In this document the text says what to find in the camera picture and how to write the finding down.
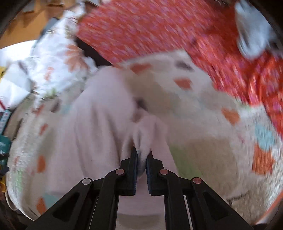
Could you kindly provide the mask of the teal packaging box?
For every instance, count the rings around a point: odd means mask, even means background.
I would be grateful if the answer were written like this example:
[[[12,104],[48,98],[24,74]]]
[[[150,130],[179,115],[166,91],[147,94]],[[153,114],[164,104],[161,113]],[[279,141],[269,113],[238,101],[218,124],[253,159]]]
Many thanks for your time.
[[[11,141],[8,137],[1,135],[0,151],[1,151],[1,177],[3,177],[8,171],[7,161],[9,158],[9,152],[11,148]]]

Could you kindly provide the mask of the white paper shopping bag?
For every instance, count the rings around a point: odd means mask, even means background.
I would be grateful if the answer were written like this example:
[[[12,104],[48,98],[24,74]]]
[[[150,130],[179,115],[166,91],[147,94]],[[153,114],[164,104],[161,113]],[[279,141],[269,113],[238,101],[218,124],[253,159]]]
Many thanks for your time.
[[[1,73],[1,112],[13,111],[30,93],[32,88],[28,71],[23,62],[11,63]]]

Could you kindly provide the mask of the light blue paint set box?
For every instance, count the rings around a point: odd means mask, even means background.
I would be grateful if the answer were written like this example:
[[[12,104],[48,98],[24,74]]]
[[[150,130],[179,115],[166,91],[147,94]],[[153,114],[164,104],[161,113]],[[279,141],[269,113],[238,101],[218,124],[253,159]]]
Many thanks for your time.
[[[1,120],[0,120],[0,135],[3,134],[4,132],[4,129],[10,119],[10,116],[11,116],[11,111],[10,110],[5,110],[3,112],[3,115],[1,117]]]

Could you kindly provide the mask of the pale pink printed shirt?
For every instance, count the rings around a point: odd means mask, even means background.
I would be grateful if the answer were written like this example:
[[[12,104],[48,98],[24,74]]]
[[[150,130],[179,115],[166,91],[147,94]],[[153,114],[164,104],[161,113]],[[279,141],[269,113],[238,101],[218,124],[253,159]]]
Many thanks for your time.
[[[105,177],[135,148],[137,190],[133,197],[120,198],[119,213],[147,216],[164,211],[163,198],[148,193],[146,158],[152,154],[169,170],[177,168],[167,144],[166,125],[138,105],[141,88],[134,72],[115,67],[103,67],[89,79],[57,128],[47,170],[49,195],[60,198],[84,178]]]

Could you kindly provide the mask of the wooden spindle headboard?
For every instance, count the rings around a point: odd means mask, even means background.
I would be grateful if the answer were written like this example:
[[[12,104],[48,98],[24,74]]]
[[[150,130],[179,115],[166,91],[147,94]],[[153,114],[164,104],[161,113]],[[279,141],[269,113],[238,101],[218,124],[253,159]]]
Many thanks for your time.
[[[1,34],[1,48],[36,39],[52,17],[60,18],[64,11],[74,11],[81,1],[31,1],[21,10]]]

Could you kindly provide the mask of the red floral crumpled cloth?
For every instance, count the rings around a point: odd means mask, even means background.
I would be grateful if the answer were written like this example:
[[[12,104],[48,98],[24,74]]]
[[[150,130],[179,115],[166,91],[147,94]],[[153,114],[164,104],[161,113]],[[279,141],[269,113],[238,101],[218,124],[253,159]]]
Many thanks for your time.
[[[282,59],[265,52],[245,59],[235,39],[211,35],[188,46],[193,62],[212,79],[219,91],[256,106],[263,105],[275,130],[282,135]]]

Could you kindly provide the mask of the white floral pillow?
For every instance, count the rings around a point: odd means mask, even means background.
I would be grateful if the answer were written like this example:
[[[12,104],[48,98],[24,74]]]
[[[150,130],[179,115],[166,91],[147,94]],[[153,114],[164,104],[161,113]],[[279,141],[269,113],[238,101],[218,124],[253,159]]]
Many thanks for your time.
[[[50,20],[31,55],[24,60],[37,97],[57,96],[97,71],[95,61],[86,57],[75,41],[78,22],[84,15],[85,9],[80,7],[64,11],[59,20]]]

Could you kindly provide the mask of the grey white plush toy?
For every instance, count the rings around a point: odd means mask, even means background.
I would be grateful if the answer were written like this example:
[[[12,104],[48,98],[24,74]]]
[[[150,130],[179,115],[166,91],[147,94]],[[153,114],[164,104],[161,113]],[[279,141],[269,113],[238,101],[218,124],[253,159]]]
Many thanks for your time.
[[[247,1],[236,2],[235,17],[239,51],[247,59],[256,59],[277,35],[265,17]]]

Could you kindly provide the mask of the quilted heart pattern bedspread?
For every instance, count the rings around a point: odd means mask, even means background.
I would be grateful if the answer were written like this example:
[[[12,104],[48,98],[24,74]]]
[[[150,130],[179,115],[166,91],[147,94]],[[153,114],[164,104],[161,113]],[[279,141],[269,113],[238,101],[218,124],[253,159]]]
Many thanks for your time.
[[[216,91],[183,50],[141,57],[119,68],[140,78],[138,105],[166,125],[175,173],[202,178],[247,222],[264,218],[282,191],[282,140],[264,108]],[[46,192],[57,128],[95,73],[57,96],[30,95],[9,121],[5,135],[13,143],[6,196],[12,208],[32,220],[59,199]]]

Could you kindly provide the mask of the red floral pillow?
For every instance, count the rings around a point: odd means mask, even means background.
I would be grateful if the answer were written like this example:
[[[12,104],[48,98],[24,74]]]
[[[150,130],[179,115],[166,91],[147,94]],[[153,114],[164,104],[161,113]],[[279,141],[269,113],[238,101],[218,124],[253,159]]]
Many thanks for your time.
[[[234,45],[233,6],[213,1],[111,1],[88,13],[77,37],[111,63],[175,49]]]

